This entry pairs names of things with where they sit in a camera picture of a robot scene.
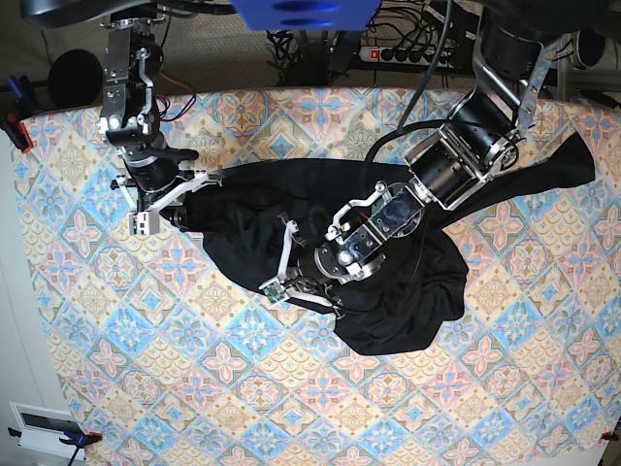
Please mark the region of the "robot arm image right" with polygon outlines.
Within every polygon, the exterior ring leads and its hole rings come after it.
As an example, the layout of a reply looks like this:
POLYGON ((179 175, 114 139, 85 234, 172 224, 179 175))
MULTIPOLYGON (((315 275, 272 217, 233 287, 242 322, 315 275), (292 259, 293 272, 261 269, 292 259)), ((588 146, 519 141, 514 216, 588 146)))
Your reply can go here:
POLYGON ((429 124, 434 133, 406 158, 410 179, 378 181, 367 198, 348 201, 333 215, 324 242, 304 247, 295 264, 290 253, 299 228, 288 221, 278 272, 260 287, 270 302, 340 308, 332 286, 374 275, 385 260, 382 247, 411 234, 427 205, 453 211, 511 167, 561 39, 483 14, 473 49, 475 87, 445 120, 429 124))

